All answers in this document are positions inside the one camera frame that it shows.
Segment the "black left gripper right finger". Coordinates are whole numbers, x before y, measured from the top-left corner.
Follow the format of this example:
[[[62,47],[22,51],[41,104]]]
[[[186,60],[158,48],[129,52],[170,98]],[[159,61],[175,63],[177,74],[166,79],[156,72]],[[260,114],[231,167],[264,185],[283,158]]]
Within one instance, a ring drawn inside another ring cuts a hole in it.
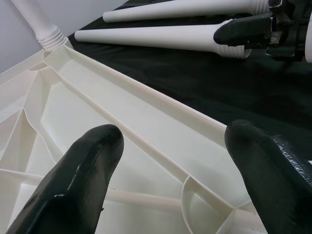
[[[269,234],[312,232],[312,165],[279,135],[245,120],[227,125],[226,149]]]

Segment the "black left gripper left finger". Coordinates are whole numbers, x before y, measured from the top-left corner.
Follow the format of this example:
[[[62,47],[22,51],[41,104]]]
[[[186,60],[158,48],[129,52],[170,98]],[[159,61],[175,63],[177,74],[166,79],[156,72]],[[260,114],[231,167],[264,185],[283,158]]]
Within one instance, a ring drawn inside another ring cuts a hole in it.
[[[7,233],[95,233],[123,150],[124,137],[117,126],[87,131],[43,178]]]

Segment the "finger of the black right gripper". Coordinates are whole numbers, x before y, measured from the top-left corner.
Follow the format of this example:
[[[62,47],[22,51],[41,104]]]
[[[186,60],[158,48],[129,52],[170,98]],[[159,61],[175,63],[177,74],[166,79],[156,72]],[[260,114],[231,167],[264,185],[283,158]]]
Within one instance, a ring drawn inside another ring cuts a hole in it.
[[[272,35],[271,16],[233,19],[214,33],[214,41],[227,46],[265,47]]]

